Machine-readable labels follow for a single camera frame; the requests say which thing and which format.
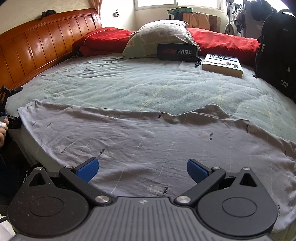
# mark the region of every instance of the plaid pillow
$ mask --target plaid pillow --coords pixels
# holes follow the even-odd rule
[[[190,32],[185,29],[186,25],[186,22],[179,20],[147,23],[131,34],[121,57],[125,59],[156,57],[157,46],[168,43],[193,44],[200,51]]]

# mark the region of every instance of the backpack handle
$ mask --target backpack handle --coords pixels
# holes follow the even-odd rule
[[[290,9],[282,9],[282,10],[279,11],[279,13],[285,13],[285,12],[292,13]]]

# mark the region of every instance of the triangular hole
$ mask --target triangular hole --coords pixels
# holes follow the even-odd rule
[[[37,173],[34,177],[31,183],[29,184],[29,187],[39,186],[46,184],[45,180],[43,179],[41,173]]]
[[[257,187],[257,184],[255,183],[254,179],[252,178],[252,176],[249,173],[244,174],[244,176],[240,182],[240,185]]]

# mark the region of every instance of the silver screw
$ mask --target silver screw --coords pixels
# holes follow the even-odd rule
[[[176,198],[178,203],[190,203],[191,198],[188,196],[179,196]]]
[[[110,201],[110,198],[104,195],[100,195],[100,196],[97,196],[94,200],[99,203],[106,203]]]

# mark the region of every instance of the mattress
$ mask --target mattress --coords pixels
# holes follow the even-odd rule
[[[248,67],[244,67],[240,79],[203,71],[201,66],[194,67],[194,63],[156,58],[123,60],[119,56],[70,59],[54,66],[10,97],[6,111],[17,116],[17,108],[34,99],[172,115],[215,103],[230,115],[250,120],[272,134],[296,142],[296,105],[270,84],[254,78]],[[41,162],[51,171],[59,168],[24,128],[12,134],[26,157]],[[290,240],[294,236],[293,227],[274,237]]]

